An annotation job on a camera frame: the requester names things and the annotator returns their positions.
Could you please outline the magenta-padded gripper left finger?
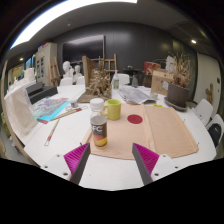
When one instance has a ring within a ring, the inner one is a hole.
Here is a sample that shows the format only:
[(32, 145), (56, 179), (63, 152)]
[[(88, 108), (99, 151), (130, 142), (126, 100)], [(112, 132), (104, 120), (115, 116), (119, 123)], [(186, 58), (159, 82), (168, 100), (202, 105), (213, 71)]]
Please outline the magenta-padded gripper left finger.
[(86, 143), (65, 155), (55, 155), (42, 166), (42, 169), (79, 184), (89, 155), (90, 144)]

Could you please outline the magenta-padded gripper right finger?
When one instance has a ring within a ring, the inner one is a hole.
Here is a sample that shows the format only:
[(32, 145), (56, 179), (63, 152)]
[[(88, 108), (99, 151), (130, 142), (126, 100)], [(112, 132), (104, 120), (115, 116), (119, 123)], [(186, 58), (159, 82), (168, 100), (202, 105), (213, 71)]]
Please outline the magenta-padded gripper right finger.
[(158, 155), (137, 143), (134, 143), (132, 146), (132, 154), (134, 155), (144, 185), (181, 169), (181, 166), (167, 154)]

